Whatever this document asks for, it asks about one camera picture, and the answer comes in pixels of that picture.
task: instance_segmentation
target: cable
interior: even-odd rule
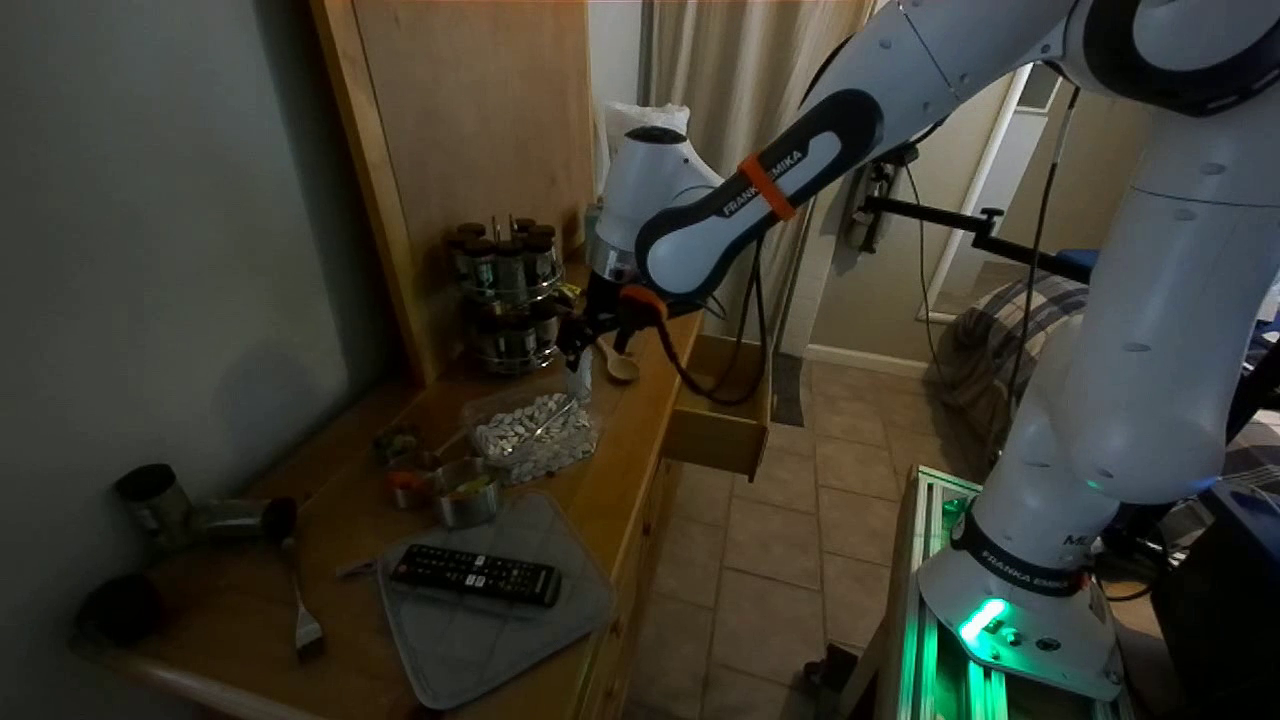
[[[905,165],[905,172],[909,172],[912,200],[921,202],[921,183],[914,183],[912,165]],[[921,240],[914,240],[921,325],[922,325],[922,343],[927,343],[927,361],[932,361],[935,343],[932,343],[932,316],[927,316],[922,218],[914,218],[914,228],[921,228]]]
[[[1062,155],[1062,137],[1070,127],[1077,100],[1080,100],[1080,82],[1070,89],[1066,117],[1062,117],[1062,127],[1054,130],[1050,165],[1047,165],[1047,175],[1044,175],[1044,188],[1038,188],[1033,265],[1026,265],[1026,279],[1023,279],[1023,316],[1019,316],[1017,351],[1010,351],[1010,362],[1009,362],[1009,398],[1019,397],[1017,377],[1023,368],[1026,338],[1033,338],[1033,302],[1037,302],[1044,218],[1047,218],[1047,200],[1050,200],[1050,183],[1054,183],[1054,169],[1060,169],[1060,155]]]
[[[738,325],[735,325],[735,338],[730,338],[730,351],[726,351],[714,385],[700,385],[700,380],[681,362],[676,343],[671,343],[671,327],[667,327],[667,325],[655,325],[655,335],[658,335],[662,354],[667,354],[667,362],[676,368],[681,385],[685,385],[688,390],[711,398],[711,404],[725,404],[725,406],[747,404],[747,398],[758,390],[764,368],[766,368],[766,354],[764,354],[764,347],[766,347],[766,325],[764,325],[758,244],[764,244],[764,240],[756,240],[752,275],[747,275],[747,288],[743,288],[743,310],[738,310]],[[756,362],[756,377],[752,377],[752,385],[747,385],[743,390],[725,397],[725,385],[726,385],[726,377],[730,377],[730,368],[735,368],[735,354],[738,354],[738,347],[743,347],[752,298],[756,298],[756,327],[758,327],[758,362]]]
[[[921,149],[935,127],[943,127],[952,119],[952,111],[947,117],[939,117],[935,123],[927,123],[921,137],[912,137],[909,143],[912,149]]]
[[[706,297],[706,310],[725,325],[726,318],[726,308],[720,297]]]

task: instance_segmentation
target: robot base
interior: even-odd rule
[[[971,661],[1091,700],[1118,697],[1117,626],[1095,585],[1077,596],[1023,590],[954,549],[932,557],[914,585]]]

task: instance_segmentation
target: utensil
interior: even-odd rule
[[[634,385],[641,380],[641,362],[630,351],[611,347],[609,335],[596,335],[596,347],[603,354],[603,377],[614,385]]]
[[[292,585],[292,656],[298,665],[323,656],[323,625],[316,618],[316,611],[303,600],[303,578],[294,577],[294,541],[281,543],[282,553],[282,569],[288,569],[288,585]]]

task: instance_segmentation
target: cabinet door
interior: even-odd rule
[[[577,228],[591,193],[582,0],[310,0],[412,377],[461,351],[455,223]]]
[[[667,526],[671,465],[655,465],[645,488],[641,520],[624,536],[624,560],[611,577],[614,618],[596,634],[589,691],[577,715],[611,720],[626,708],[630,653],[650,596],[655,553]]]

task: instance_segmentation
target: remote control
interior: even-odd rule
[[[461,553],[440,543],[409,543],[391,569],[391,585],[445,588],[461,596],[486,596],[536,608],[550,608],[559,600],[559,572],[550,563]]]

